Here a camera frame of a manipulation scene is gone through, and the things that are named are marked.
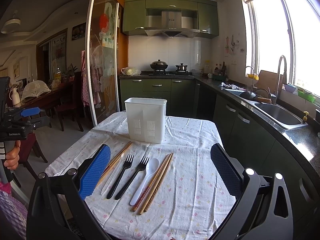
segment white floor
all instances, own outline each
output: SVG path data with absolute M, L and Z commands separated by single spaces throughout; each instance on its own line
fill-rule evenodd
M 51 119 L 51 124 L 52 128 L 45 126 L 34 131 L 40 148 L 48 160 L 48 163 L 45 163 L 41 157 L 36 157 L 33 150 L 31 150 L 28 161 L 36 174 L 44 171 L 50 163 L 92 128 L 92 123 L 87 118 L 81 118 L 81 124 L 84 129 L 81 132 L 77 122 L 72 122 L 70 116 L 65 116 L 63 119 L 64 131 L 61 131 L 57 116 Z M 30 198 L 35 179 L 22 164 L 18 166 L 15 174 L 21 184 L 22 192 Z

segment spoon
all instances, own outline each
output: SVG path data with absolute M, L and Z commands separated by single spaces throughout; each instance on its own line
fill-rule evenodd
M 146 167 L 146 175 L 144 176 L 143 181 L 141 182 L 136 193 L 133 195 L 133 197 L 130 201 L 131 206 L 134 206 L 136 204 L 136 202 L 139 199 L 140 194 L 143 190 L 144 184 L 147 182 L 147 179 L 157 171 L 158 167 L 159 167 L 159 160 L 157 158 L 152 158 L 148 162 L 147 167 Z

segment dining table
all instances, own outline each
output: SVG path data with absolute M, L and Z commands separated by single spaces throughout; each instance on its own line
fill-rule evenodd
M 52 102 L 60 99 L 61 97 L 68 96 L 72 94 L 72 84 L 73 82 L 61 83 L 58 88 L 52 89 L 48 93 L 44 93 L 36 98 L 28 98 L 21 102 L 23 108 L 32 108 L 32 107 L 45 107 L 50 105 Z
M 155 144 L 130 140 L 126 113 L 114 113 L 62 153 L 45 172 L 48 176 L 58 176 L 70 168 L 78 168 L 102 144 L 110 147 L 112 159 L 130 141 L 133 143 L 118 165 L 84 200 L 105 232 L 119 239 L 210 238 L 236 201 L 211 161 L 212 145 L 222 145 L 213 122 L 166 116 L 164 139 L 161 144 Z M 145 171 L 139 172 L 122 197 L 115 200 L 114 196 L 144 156 L 162 163 L 170 153 L 173 153 L 172 161 L 147 212 L 139 215 L 140 207 L 133 212 L 129 204 Z M 107 199 L 127 154 L 134 155 L 132 166 L 125 171 L 114 196 Z

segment pot lid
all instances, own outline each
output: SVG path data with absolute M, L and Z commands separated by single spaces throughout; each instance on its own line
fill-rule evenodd
M 154 61 L 151 63 L 152 65 L 167 65 L 164 61 L 158 59 L 158 61 Z

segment plastic fork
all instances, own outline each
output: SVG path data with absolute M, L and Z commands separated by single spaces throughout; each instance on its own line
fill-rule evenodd
M 122 187 L 122 189 L 119 191 L 119 193 L 116 195 L 115 199 L 118 200 L 122 197 L 122 195 L 125 193 L 125 191 L 128 189 L 131 182 L 134 180 L 134 178 L 137 176 L 139 171 L 144 171 L 146 169 L 147 163 L 149 161 L 149 157 L 144 156 L 138 166 L 136 167 L 136 171 L 131 176 L 131 178 L 127 181 L 127 183 Z
M 131 165 L 132 165 L 132 162 L 133 162 L 133 157 L 134 157 L 134 155 L 131 155 L 131 154 L 127 155 L 127 158 L 123 163 L 122 170 L 121 170 L 118 178 L 116 179 L 116 181 L 112 185 L 112 187 L 111 187 L 111 189 L 110 189 L 110 191 L 109 191 L 109 193 L 107 195 L 107 199 L 110 199 L 113 196 L 113 194 L 116 191 L 116 188 L 118 187 L 119 182 L 120 182 L 125 170 L 131 168 Z

